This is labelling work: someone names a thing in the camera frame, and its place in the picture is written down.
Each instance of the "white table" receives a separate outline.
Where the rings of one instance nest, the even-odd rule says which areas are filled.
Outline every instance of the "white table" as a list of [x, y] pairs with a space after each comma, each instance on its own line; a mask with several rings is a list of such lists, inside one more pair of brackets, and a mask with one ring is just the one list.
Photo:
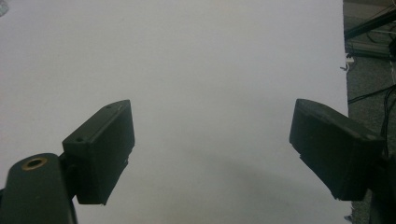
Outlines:
[[12, 0], [0, 18], [0, 184], [103, 105], [136, 145], [88, 223], [346, 223], [289, 144], [296, 98], [347, 113], [338, 1]]

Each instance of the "gray floor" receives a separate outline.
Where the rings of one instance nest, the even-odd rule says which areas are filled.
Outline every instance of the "gray floor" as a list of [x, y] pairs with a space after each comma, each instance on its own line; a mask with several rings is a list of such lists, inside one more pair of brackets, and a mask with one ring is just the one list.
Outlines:
[[[362, 20], [356, 18], [345, 18], [345, 27], [351, 27], [361, 23]], [[388, 35], [370, 33], [375, 41], [388, 43], [390, 38]], [[369, 39], [366, 35], [357, 37], [360, 41]], [[351, 65], [347, 73], [347, 89], [348, 99], [363, 95], [365, 93], [378, 91], [393, 85], [392, 65], [390, 61], [355, 58], [355, 62]], [[382, 121], [384, 118], [384, 96], [385, 93], [367, 98], [355, 104], [349, 105], [349, 117], [363, 124], [375, 133], [380, 133]], [[396, 149], [396, 109], [393, 109], [389, 116], [389, 150]], [[371, 192], [368, 192], [364, 202], [353, 202], [353, 223], [367, 224], [370, 209]]]

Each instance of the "black cable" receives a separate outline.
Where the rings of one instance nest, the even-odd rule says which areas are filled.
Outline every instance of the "black cable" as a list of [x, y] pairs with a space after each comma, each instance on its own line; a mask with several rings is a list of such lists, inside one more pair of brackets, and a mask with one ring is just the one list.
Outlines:
[[381, 93], [381, 92], [383, 92], [383, 91], [391, 90], [392, 88], [396, 88], [396, 85], [387, 87], [387, 88], [385, 88], [385, 89], [383, 89], [383, 90], [374, 91], [374, 92], [367, 93], [367, 94], [364, 94], [364, 95], [361, 95], [361, 96], [357, 96], [357, 97], [355, 97], [355, 98], [353, 98], [353, 99], [348, 100], [347, 103], [348, 103], [349, 105], [351, 105], [351, 104], [356, 103], [356, 102], [358, 102], [358, 101], [360, 101], [360, 100], [364, 100], [364, 99], [366, 99], [366, 98], [368, 98], [368, 97], [377, 95], [377, 94], [379, 94], [379, 93]]
[[393, 31], [394, 28], [396, 28], [396, 25], [390, 27], [390, 29], [389, 29], [389, 37], [390, 37], [391, 40], [394, 40], [394, 39], [395, 39], [395, 38], [392, 36], [392, 31]]
[[384, 154], [386, 157], [389, 156], [389, 148], [388, 148], [388, 125], [389, 125], [389, 115], [391, 109], [394, 107], [396, 100], [392, 102], [390, 107], [388, 107], [388, 100], [390, 95], [396, 90], [396, 87], [388, 90], [385, 98], [384, 98], [384, 120], [382, 121], [381, 127], [381, 136], [385, 139], [385, 147], [384, 147]]
[[375, 40], [373, 40], [373, 39], [370, 37], [369, 33], [370, 33], [370, 31], [366, 33], [367, 38], [369, 38], [369, 40], [370, 40], [372, 43], [377, 44], [378, 42], [376, 42]]

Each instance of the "screw hole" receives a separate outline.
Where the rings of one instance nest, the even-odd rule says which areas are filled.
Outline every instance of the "screw hole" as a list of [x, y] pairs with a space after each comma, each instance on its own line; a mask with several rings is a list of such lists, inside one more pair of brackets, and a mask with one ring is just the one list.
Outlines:
[[27, 163], [27, 167], [32, 168], [34, 166], [37, 166], [38, 164], [40, 164], [41, 162], [43, 162], [42, 160], [34, 160], [34, 161], [29, 161]]
[[34, 158], [34, 159], [31, 159], [31, 160], [27, 161], [22, 166], [22, 170], [25, 170], [25, 171], [34, 170], [34, 169], [36, 169], [38, 167], [43, 166], [46, 162], [47, 162], [46, 158]]

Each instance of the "cable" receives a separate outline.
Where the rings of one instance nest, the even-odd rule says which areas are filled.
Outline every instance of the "cable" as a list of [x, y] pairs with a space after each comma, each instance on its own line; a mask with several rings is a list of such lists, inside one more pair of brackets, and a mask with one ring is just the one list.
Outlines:
[[358, 101], [360, 101], [360, 100], [364, 100], [364, 99], [366, 99], [366, 98], [368, 98], [368, 97], [377, 95], [377, 94], [379, 94], [379, 93], [381, 93], [381, 92], [383, 92], [383, 91], [391, 90], [391, 89], [393, 89], [393, 88], [396, 88], [396, 85], [392, 85], [392, 86], [387, 87], [387, 88], [385, 88], [385, 89], [383, 89], [383, 90], [374, 91], [374, 92], [370, 92], [370, 93], [367, 93], [367, 94], [364, 94], [364, 95], [361, 95], [361, 96], [357, 96], [357, 97], [355, 97], [355, 98], [353, 98], [353, 99], [348, 100], [347, 103], [348, 103], [349, 105], [351, 105], [351, 104], [356, 103], [356, 102], [358, 102]]
[[368, 38], [372, 43], [377, 44], [378, 42], [376, 42], [375, 40], [373, 40], [373, 39], [370, 37], [369, 33], [370, 33], [370, 31], [366, 33], [367, 38]]
[[349, 63], [346, 63], [346, 67], [340, 67], [340, 68], [346, 71], [346, 73], [349, 72]]
[[392, 89], [388, 90], [385, 98], [384, 98], [384, 120], [382, 122], [382, 127], [381, 127], [381, 136], [385, 139], [385, 147], [384, 147], [384, 154], [386, 157], [389, 156], [389, 148], [388, 148], [388, 124], [389, 124], [389, 115], [391, 109], [394, 107], [396, 103], [396, 99], [393, 100], [392, 104], [390, 107], [388, 107], [388, 100], [390, 95], [396, 90], [396, 87], [393, 87]]
[[396, 25], [390, 27], [390, 29], [389, 29], [389, 37], [390, 37], [391, 40], [394, 40], [394, 39], [395, 39], [395, 38], [392, 36], [392, 31], [393, 31], [393, 29], [394, 29], [395, 27], [396, 27]]
[[396, 84], [395, 82], [395, 69], [393, 67], [393, 61], [389, 60], [390, 62], [390, 74], [392, 75], [392, 81], [393, 81], [393, 85]]

